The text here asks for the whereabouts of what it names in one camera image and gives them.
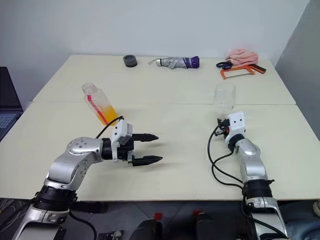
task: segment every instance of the bottle with orange liquid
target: bottle with orange liquid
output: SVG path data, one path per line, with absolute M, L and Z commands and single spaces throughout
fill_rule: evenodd
M 111 105 L 102 89 L 97 88 L 93 83 L 86 83 L 82 86 L 82 91 L 85 94 L 83 98 L 84 101 L 104 125 L 107 125 L 118 117 L 114 107 Z

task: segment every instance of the black cable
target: black cable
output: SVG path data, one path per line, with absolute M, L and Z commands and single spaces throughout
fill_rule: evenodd
M 288 239 L 288 237 L 282 232 L 280 231 L 279 229 L 275 228 L 274 226 L 271 226 L 263 221 L 260 221 L 258 219 L 255 219 L 253 218 L 251 215 L 247 214 L 246 211 L 245 211 L 245 204 L 246 204 L 246 196 L 244 195 L 243 196 L 243 199 L 241 201 L 241 213 L 242 215 L 248 219 L 249 221 L 252 221 L 252 222 L 255 222 L 257 224 L 260 224 L 268 229 L 271 229 L 272 231 L 276 232 L 277 234 L 279 234 L 281 236 L 281 238 L 284 238 L 284 239 Z
M 28 200 L 26 203 L 24 203 L 21 207 L 19 207 L 17 210 L 15 210 L 10 216 L 7 217 L 6 220 L 4 220 L 1 224 L 0 224 L 0 230 L 2 228 L 4 228 L 18 213 L 20 213 L 25 207 L 29 206 L 33 201 L 35 200 L 35 198 L 32 198 L 30 200 Z
M 103 134 L 104 131 L 105 131 L 111 124 L 113 124 L 115 121 L 120 120 L 120 119 L 124 119 L 124 116 L 118 116 L 117 118 L 115 118 L 115 119 L 113 119 L 111 122 L 109 122 L 95 138 L 98 139 L 98 138 L 101 136 L 101 134 Z
M 87 226 L 89 226 L 91 229 L 92 229 L 92 232 L 93 232 L 93 240 L 96 240 L 97 239 L 97 231 L 95 229 L 95 227 L 88 221 L 86 220 L 83 220 L 77 216 L 75 216 L 71 211 L 69 211 L 69 215 L 71 218 L 73 218 L 74 220 L 80 222 L 80 223 L 83 223 L 83 224 L 86 224 Z
M 225 171 L 222 171 L 222 170 L 216 165 L 216 162 L 217 162 L 217 161 L 219 161 L 219 160 L 221 160 L 221 159 L 224 159 L 224 158 L 226 158 L 226 157 L 229 157 L 230 155 L 232 155 L 233 151 L 231 152 L 231 154 L 227 154 L 227 155 L 225 155 L 225 156 L 219 157 L 219 159 L 217 159 L 215 162 L 214 162 L 214 161 L 212 160 L 212 158 L 211 158 L 211 153 L 210 153 L 211 140 L 212 140 L 213 136 L 215 135 L 215 133 L 216 133 L 216 131 L 218 130 L 219 127 L 220 127 L 220 124 L 219 124 L 218 126 L 216 126 L 216 128 L 213 130 L 213 132 L 211 133 L 211 135 L 210 135 L 210 137 L 209 137 L 209 141 L 208 141 L 208 145 L 207 145 L 207 152 L 208 152 L 209 160 L 210 160 L 212 166 L 213 166 L 214 168 L 216 168 L 220 173 L 222 173 L 222 174 L 224 174 L 224 175 L 226 175 L 226 176 L 228 176 L 228 177 L 230 177 L 230 178 L 238 181 L 239 183 L 242 183 L 242 181 L 241 181 L 239 178 L 237 178 L 237 177 L 235 177 L 235 176 L 232 176 L 231 174 L 228 174 L 228 173 L 226 173 Z M 220 180 L 217 179 L 217 177 L 216 177 L 216 175 L 215 175 L 215 173 L 214 173 L 214 170 L 212 170 L 212 174 L 213 174 L 214 178 L 215 178 L 219 183 L 223 184 Z

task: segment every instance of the laptop keyboard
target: laptop keyboard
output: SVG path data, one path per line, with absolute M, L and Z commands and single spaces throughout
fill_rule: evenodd
M 0 129 L 5 129 L 16 115 L 17 113 L 0 113 Z

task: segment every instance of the pink towel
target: pink towel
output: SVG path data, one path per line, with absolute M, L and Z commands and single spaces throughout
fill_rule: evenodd
M 246 49 L 233 49 L 225 57 L 227 61 L 238 67 L 249 64 L 257 64 L 258 58 L 258 54 L 256 54 L 254 51 L 249 51 Z

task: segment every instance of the scissors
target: scissors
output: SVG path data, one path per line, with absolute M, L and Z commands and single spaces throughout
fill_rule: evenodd
M 222 68 L 223 70 L 228 70 L 230 68 L 232 68 L 233 64 L 229 61 L 222 61 L 222 62 L 218 62 L 216 64 L 217 68 Z

